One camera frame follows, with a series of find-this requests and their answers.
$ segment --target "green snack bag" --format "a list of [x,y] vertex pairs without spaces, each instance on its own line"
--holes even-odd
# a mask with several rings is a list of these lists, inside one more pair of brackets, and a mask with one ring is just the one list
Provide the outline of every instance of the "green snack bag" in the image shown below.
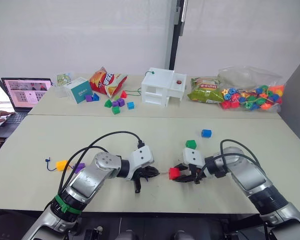
[[216,76],[191,78],[191,90],[189,99],[196,102],[217,104],[224,101],[220,92],[220,80]]

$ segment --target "white table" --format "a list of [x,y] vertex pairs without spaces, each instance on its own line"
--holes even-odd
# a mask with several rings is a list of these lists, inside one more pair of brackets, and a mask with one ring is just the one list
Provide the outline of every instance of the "white table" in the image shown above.
[[[78,74],[89,79],[89,74]],[[141,87],[144,76],[130,75],[121,90],[137,90]],[[156,104],[142,103],[141,96],[128,96],[126,102],[134,102],[135,109],[128,110],[127,106],[120,108],[121,113],[116,117],[169,117],[169,118],[254,118],[254,119],[281,119],[276,112],[223,110],[218,104],[191,101],[187,94],[191,92],[191,77],[187,77],[186,90],[183,100],[170,97],[167,107]],[[113,116],[110,108],[104,107],[108,96],[97,93],[100,101],[74,103],[69,97],[59,98],[55,88],[49,91],[30,111],[30,115],[67,115],[67,116]]]
[[[211,129],[212,137],[201,138],[201,129]],[[230,176],[196,185],[171,181],[164,173],[179,163],[186,140],[196,140],[197,149],[211,156],[225,138],[250,148],[278,190],[300,211],[300,140],[281,119],[51,115],[28,115],[1,148],[0,209],[43,210],[61,178],[61,172],[47,171],[45,158],[51,157],[52,168],[56,161],[117,130],[138,134],[163,174],[141,181],[140,194],[134,193],[132,181],[108,179],[87,212],[256,213]],[[120,134],[99,144],[124,158],[136,149],[137,140]],[[90,163],[96,153],[89,151],[83,162]]]

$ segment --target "white panel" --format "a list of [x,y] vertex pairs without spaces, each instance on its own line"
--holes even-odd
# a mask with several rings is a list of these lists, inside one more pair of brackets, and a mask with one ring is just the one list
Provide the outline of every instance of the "white panel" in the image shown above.
[[0,0],[0,78],[164,68],[173,0]]
[[189,0],[177,72],[248,65],[289,79],[299,64],[300,0]]

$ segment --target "teal box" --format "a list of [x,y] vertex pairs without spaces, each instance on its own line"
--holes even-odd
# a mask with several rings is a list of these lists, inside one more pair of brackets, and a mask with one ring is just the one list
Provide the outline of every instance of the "teal box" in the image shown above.
[[65,85],[67,93],[78,104],[86,100],[86,95],[92,95],[92,89],[87,79],[79,77]]

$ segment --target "laptop keyboard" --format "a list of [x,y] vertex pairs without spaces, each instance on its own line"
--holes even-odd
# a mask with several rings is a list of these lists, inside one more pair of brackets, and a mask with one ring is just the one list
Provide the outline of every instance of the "laptop keyboard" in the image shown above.
[[20,124],[21,121],[27,116],[27,112],[16,112],[9,116],[5,121],[7,124]]

